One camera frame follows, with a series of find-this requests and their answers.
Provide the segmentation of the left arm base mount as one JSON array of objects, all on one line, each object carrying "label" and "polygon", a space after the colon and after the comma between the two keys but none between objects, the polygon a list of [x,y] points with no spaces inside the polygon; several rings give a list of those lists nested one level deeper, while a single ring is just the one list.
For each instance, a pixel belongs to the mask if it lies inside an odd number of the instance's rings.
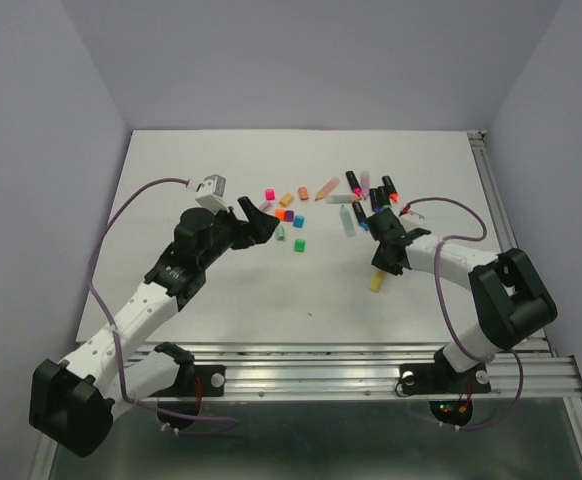
[{"label": "left arm base mount", "polygon": [[154,351],[170,357],[178,366],[175,379],[154,398],[183,398],[183,401],[159,401],[157,407],[178,414],[197,417],[204,397],[224,395],[226,367],[221,364],[197,364],[194,355],[172,342],[163,342]]}]

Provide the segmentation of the pastel lilac highlighter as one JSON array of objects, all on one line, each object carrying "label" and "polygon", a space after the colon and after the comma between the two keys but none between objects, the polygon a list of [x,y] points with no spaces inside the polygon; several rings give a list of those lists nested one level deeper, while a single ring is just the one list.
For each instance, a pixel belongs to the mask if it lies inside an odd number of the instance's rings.
[{"label": "pastel lilac highlighter", "polygon": [[361,197],[367,199],[370,194],[370,174],[368,171],[360,173]]}]

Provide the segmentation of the pastel orange highlighter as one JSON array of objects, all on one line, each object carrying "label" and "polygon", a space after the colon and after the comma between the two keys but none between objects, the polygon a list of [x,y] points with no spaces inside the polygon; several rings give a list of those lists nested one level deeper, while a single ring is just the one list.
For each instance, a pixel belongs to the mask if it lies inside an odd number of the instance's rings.
[{"label": "pastel orange highlighter", "polygon": [[320,201],[325,199],[339,184],[340,179],[337,177],[332,177],[325,185],[323,185],[318,190],[315,196],[315,200]]}]

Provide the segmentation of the blue black highlighter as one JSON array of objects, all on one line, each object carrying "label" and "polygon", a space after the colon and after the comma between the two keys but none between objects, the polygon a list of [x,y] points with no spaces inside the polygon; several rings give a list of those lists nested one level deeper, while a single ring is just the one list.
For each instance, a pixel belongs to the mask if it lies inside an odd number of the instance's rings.
[{"label": "blue black highlighter", "polygon": [[364,211],[364,208],[362,206],[362,204],[359,201],[355,201],[351,204],[356,221],[358,223],[358,225],[364,230],[367,231],[368,230],[368,225],[367,225],[367,216],[366,213]]}]

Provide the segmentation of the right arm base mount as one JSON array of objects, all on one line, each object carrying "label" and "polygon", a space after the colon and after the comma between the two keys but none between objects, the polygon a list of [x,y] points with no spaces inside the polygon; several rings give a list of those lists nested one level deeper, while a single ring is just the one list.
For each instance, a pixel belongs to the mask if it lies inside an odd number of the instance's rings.
[{"label": "right arm base mount", "polygon": [[467,427],[472,419],[473,397],[491,391],[484,363],[458,373],[444,357],[442,350],[438,350],[430,362],[401,364],[394,385],[394,393],[401,398],[452,396],[452,399],[430,400],[429,408],[437,421],[457,429]]}]

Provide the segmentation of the orange black highlighter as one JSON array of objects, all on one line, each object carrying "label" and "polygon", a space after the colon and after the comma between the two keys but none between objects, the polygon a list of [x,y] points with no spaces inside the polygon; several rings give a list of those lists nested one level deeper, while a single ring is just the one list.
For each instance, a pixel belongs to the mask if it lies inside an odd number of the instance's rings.
[{"label": "orange black highlighter", "polygon": [[382,177],[382,184],[386,191],[387,198],[392,202],[397,204],[400,200],[397,188],[395,187],[393,180],[389,175]]}]

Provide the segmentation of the purple black highlighter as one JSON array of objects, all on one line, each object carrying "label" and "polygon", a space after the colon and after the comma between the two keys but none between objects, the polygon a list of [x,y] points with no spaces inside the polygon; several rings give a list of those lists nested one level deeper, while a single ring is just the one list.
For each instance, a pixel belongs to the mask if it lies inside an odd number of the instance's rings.
[{"label": "purple black highlighter", "polygon": [[371,188],[369,190],[369,199],[371,209],[374,213],[379,212],[382,209],[381,196],[377,188]]}]

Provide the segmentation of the clear orange-tip highlighter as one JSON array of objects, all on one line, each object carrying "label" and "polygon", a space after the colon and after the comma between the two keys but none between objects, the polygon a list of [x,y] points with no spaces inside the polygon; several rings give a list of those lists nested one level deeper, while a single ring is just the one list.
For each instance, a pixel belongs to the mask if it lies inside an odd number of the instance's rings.
[{"label": "clear orange-tip highlighter", "polygon": [[359,202],[361,197],[355,194],[335,194],[335,195],[328,195],[325,197],[325,202],[327,204],[352,204],[355,202]]}]

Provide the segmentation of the pastel green highlighter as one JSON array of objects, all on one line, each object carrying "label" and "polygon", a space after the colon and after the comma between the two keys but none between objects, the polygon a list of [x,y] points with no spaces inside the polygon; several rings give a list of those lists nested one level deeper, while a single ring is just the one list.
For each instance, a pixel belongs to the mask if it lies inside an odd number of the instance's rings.
[{"label": "pastel green highlighter", "polygon": [[354,222],[351,217],[349,209],[345,205],[340,206],[339,215],[345,235],[347,237],[355,236],[356,230]]}]

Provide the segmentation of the pink black highlighter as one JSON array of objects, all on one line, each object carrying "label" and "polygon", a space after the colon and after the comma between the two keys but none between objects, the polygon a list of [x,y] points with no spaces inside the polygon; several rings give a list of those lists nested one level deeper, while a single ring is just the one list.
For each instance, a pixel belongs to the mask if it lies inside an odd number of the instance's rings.
[{"label": "pink black highlighter", "polygon": [[352,191],[352,193],[358,198],[363,199],[364,194],[362,191],[362,187],[358,181],[356,174],[352,170],[348,170],[345,172],[347,183]]}]

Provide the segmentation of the pastel orange pen cap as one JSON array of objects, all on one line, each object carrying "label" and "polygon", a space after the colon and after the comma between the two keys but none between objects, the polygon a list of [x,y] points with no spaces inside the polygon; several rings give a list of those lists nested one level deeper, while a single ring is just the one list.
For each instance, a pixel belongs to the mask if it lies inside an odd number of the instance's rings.
[{"label": "pastel orange pen cap", "polygon": [[294,196],[291,193],[287,193],[280,199],[279,203],[282,207],[287,207],[293,200]]}]

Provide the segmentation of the blue pen cap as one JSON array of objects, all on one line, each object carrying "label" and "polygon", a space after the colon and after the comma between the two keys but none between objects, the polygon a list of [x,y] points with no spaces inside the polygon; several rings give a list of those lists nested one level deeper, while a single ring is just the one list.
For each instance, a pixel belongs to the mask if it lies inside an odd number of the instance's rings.
[{"label": "blue pen cap", "polygon": [[303,225],[304,225],[304,222],[305,222],[305,217],[298,215],[298,216],[295,217],[295,219],[293,221],[293,225],[296,228],[302,228]]}]

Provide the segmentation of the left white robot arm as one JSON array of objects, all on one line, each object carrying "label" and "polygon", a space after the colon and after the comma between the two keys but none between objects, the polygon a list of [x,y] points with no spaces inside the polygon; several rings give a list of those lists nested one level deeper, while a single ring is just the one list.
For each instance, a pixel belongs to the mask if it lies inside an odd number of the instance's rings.
[{"label": "left white robot arm", "polygon": [[163,342],[135,368],[125,362],[160,326],[175,317],[206,282],[207,269],[227,250],[267,243],[279,219],[248,197],[232,208],[184,211],[174,239],[116,315],[79,348],[54,362],[44,360],[32,375],[29,423],[78,457],[91,455],[114,421],[148,396],[168,390],[198,395],[203,381],[194,356]]}]

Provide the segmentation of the pastel yellow highlighter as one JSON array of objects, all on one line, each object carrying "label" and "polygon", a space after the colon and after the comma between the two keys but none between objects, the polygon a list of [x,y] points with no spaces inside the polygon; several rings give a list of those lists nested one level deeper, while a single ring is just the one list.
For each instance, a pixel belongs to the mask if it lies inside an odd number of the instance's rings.
[{"label": "pastel yellow highlighter", "polygon": [[374,273],[371,281],[368,284],[368,289],[373,293],[379,293],[385,280],[385,273],[378,270]]}]

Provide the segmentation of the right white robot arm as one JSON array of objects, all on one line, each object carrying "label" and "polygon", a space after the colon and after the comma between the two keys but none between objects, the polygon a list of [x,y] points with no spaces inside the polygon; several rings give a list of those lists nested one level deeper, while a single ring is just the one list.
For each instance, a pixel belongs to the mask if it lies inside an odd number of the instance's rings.
[{"label": "right white robot arm", "polygon": [[555,301],[520,249],[493,253],[451,244],[422,227],[406,228],[388,209],[371,216],[367,225],[378,242],[374,267],[391,275],[432,274],[439,300],[443,280],[472,295],[477,323],[461,334],[451,331],[452,341],[431,366],[432,381],[443,390],[455,389],[467,370],[517,346],[558,316]]}]

